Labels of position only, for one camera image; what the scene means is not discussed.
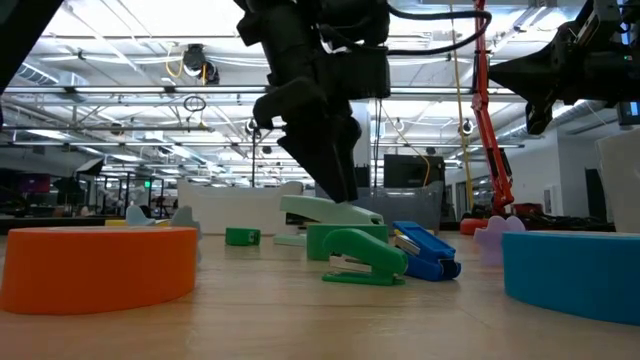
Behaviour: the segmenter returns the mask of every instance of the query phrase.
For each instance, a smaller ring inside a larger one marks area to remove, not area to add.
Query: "stapler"
[[[393,245],[409,255],[407,275],[429,281],[460,275],[462,266],[454,260],[456,249],[414,222],[394,221],[393,227],[403,234],[393,239]]]
[[[332,254],[329,263],[349,272],[330,272],[324,281],[367,284],[402,285],[398,278],[407,270],[407,254],[357,229],[341,229],[329,233],[325,250]]]

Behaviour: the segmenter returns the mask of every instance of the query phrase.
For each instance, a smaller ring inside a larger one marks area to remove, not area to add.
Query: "pink object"
[[[524,224],[515,216],[507,220],[492,216],[486,229],[477,229],[473,235],[480,246],[480,263],[486,266],[502,266],[502,234],[505,232],[524,232]]]

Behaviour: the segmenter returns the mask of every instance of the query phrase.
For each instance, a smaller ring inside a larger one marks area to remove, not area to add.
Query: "table surface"
[[[328,283],[304,248],[202,241],[195,291],[147,308],[83,316],[0,312],[0,359],[638,359],[640,327],[529,306],[504,294],[471,238],[457,281]],[[5,240],[0,240],[0,264]]]

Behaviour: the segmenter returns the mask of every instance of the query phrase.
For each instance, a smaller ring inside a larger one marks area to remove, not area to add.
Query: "white ceiling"
[[[494,61],[512,59],[541,49],[555,35],[555,29],[567,18],[579,11],[581,2],[574,1],[573,6],[556,9],[547,17],[532,26],[528,32],[510,37],[507,44],[494,55]],[[27,62],[42,69],[58,73],[74,72],[85,78],[90,85],[169,85],[169,74],[165,70],[165,60],[171,49],[173,56],[189,43],[203,43],[208,56],[215,57],[221,77],[221,85],[257,85],[266,84],[269,69],[259,45],[245,47],[235,30],[242,18],[242,11],[233,0],[68,0],[70,9],[58,11],[42,38],[33,48]],[[446,10],[446,1],[394,1],[404,6],[406,11],[433,12]],[[438,5],[419,5],[431,3]],[[456,7],[468,9],[467,2],[456,2]],[[499,6],[490,4],[493,22],[487,31],[487,43],[491,47],[498,43],[514,21],[527,8],[525,1],[502,2]],[[458,20],[455,31],[462,37],[474,32],[473,20]],[[433,38],[425,43],[425,34]],[[391,48],[420,49],[425,46],[436,48],[450,45],[451,22],[449,21],[408,21],[392,18],[390,39]],[[105,37],[106,42],[97,39]],[[469,76],[472,66],[473,46],[458,51],[460,58],[459,73],[462,86],[470,86]],[[89,60],[77,58],[78,53]],[[120,59],[116,52],[135,62],[137,71]],[[447,61],[445,55],[429,58],[393,58],[391,62],[391,80],[393,86],[455,86],[454,63]],[[170,65],[176,71],[177,62]],[[197,80],[185,76],[172,79],[178,85],[198,85]],[[14,85],[26,85],[22,79],[16,79]],[[384,101],[386,113],[392,119],[400,118],[406,122],[405,132],[408,139],[433,139],[443,142],[457,142],[458,103],[455,96],[442,101]],[[252,102],[246,105],[221,105],[219,109],[228,117],[237,132],[243,131],[244,123],[252,116]],[[80,107],[86,114],[93,107]],[[70,108],[46,107],[46,111],[59,116],[69,117]],[[176,111],[184,120],[189,114],[182,106]],[[522,118],[524,104],[492,102],[489,111],[495,128]],[[462,103],[462,116],[474,119],[471,104]],[[113,106],[101,109],[98,117],[91,116],[86,124],[109,123],[134,118],[139,125],[176,125],[176,116],[168,107]],[[195,126],[203,121],[216,132],[165,132],[165,136],[175,141],[196,142],[213,137],[237,138],[236,133],[225,123],[219,112],[207,109],[203,114],[192,118]],[[399,141],[393,128],[387,126],[388,141]],[[277,139],[281,133],[273,132],[269,139]],[[100,134],[105,139],[112,136]],[[236,152],[219,148],[198,148],[201,155],[216,154],[220,159],[225,156],[241,158]],[[274,149],[274,156],[286,154]]]

